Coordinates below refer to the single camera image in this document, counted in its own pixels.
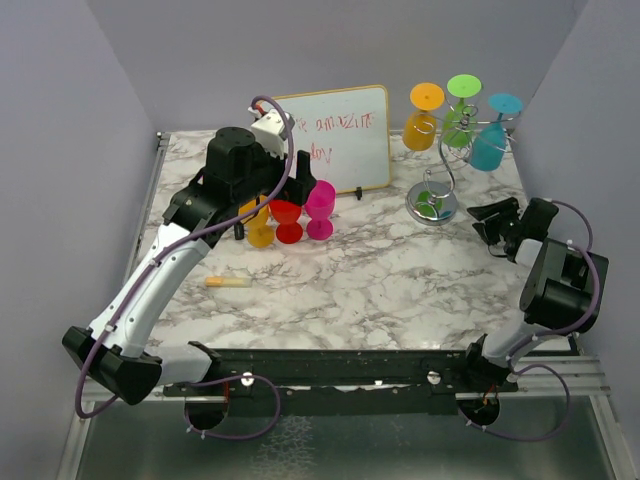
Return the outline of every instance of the screw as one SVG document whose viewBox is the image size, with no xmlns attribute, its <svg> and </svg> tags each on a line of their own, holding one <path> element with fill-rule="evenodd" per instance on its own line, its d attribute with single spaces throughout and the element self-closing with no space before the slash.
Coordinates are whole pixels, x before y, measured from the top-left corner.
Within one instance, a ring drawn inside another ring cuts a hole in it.
<svg viewBox="0 0 640 480">
<path fill-rule="evenodd" d="M 251 377 L 253 374 L 251 372 L 244 372 L 242 374 L 245 377 Z M 245 387 L 250 387 L 251 385 L 253 385 L 254 379 L 253 378 L 242 378 L 240 379 L 240 383 L 242 383 Z"/>
<path fill-rule="evenodd" d="M 429 372 L 427 374 L 427 380 L 431 385 L 438 385 L 442 380 L 442 377 L 440 377 L 438 372 Z"/>
</svg>

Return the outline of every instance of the red cup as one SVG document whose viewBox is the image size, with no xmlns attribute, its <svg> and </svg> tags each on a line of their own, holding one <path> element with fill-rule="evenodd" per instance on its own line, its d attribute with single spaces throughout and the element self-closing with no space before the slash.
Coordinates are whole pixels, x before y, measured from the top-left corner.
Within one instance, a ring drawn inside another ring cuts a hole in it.
<svg viewBox="0 0 640 480">
<path fill-rule="evenodd" d="M 269 203 L 271 215 L 278 225 L 276 229 L 276 237 L 282 243 L 291 244 L 300 241 L 302 238 L 302 226 L 298 223 L 298 219 L 302 214 L 302 207 L 294 205 L 286 200 L 272 200 Z"/>
</svg>

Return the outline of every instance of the whiteboard frame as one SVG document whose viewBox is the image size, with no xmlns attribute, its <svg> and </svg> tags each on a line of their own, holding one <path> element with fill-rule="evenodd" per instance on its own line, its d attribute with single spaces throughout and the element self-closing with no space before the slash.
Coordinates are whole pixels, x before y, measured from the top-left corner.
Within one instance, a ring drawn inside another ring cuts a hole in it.
<svg viewBox="0 0 640 480">
<path fill-rule="evenodd" d="M 273 97 L 274 100 L 286 100 L 289 98 L 299 98 L 299 97 L 311 97 L 314 95 L 323 95 L 325 93 L 341 93 L 341 92 L 351 92 L 351 91 L 357 91 L 357 90 L 367 90 L 370 88 L 380 88 L 382 89 L 382 91 L 384 92 L 384 100 L 385 100 L 385 114 L 387 117 L 387 155 L 389 157 L 389 181 L 387 183 L 384 183 L 382 185 L 370 185 L 370 186 L 360 186 L 360 188 L 362 189 L 362 191 L 364 192 L 365 190 L 376 190 L 378 188 L 385 188 L 388 187 L 389 185 L 391 185 L 391 182 L 393 180 L 393 172 L 391 170 L 391 118 L 389 115 L 389 92 L 387 91 L 387 87 L 385 87 L 384 85 L 365 85 L 362 87 L 349 87 L 349 88 L 338 88 L 335 90 L 322 90 L 319 92 L 308 92 L 308 93 L 296 93 L 294 95 L 282 95 L 279 97 Z M 357 190 L 357 188 L 354 188 L 352 190 L 341 190 L 338 192 L 338 194 L 343 194 L 343 193 L 353 193 Z"/>
</svg>

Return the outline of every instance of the marble tabletop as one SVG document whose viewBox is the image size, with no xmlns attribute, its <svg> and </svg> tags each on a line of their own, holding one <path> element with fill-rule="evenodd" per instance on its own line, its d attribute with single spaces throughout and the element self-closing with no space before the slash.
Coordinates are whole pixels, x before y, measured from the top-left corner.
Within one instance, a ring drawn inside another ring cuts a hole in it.
<svg viewBox="0 0 640 480">
<path fill-rule="evenodd" d="M 140 258 L 171 196 L 204 164 L 212 136 L 171 135 Z M 361 201 L 340 196 L 329 240 L 305 233 L 294 245 L 276 240 L 256 249 L 228 231 L 178 289 L 150 345 L 198 340 L 217 348 L 465 349 L 521 318 L 528 269 L 492 257 L 465 211 L 509 196 L 524 204 L 513 157 L 507 154 L 493 173 L 454 162 L 460 210 L 449 224 L 429 227 L 409 216 L 405 195 L 428 165 L 435 180 L 446 181 L 437 152 L 411 152 L 399 136 L 391 145 L 391 185 L 365 192 Z M 250 277 L 253 284 L 207 288 L 204 279 L 212 275 Z M 543 347 L 566 350 L 568 343 L 558 339 Z"/>
</svg>

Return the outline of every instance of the gray wall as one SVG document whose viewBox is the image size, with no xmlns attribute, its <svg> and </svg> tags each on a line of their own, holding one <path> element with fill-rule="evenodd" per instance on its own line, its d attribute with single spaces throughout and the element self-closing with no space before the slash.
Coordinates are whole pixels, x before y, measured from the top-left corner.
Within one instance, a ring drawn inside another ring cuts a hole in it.
<svg viewBox="0 0 640 480">
<path fill-rule="evenodd" d="M 528 102 L 586 0 L 87 0 L 162 130 L 248 121 L 255 94 L 473 73 Z"/>
<path fill-rule="evenodd" d="M 0 478 L 54 478 L 78 369 L 60 345 L 123 278 L 154 129 L 82 0 L 0 7 Z"/>
<path fill-rule="evenodd" d="M 516 131 L 528 195 L 579 206 L 593 223 L 594 251 L 610 259 L 600 319 L 583 338 L 602 358 L 615 406 L 640 464 L 640 2 L 590 0 Z M 563 214 L 555 234 L 584 241 Z"/>
</svg>

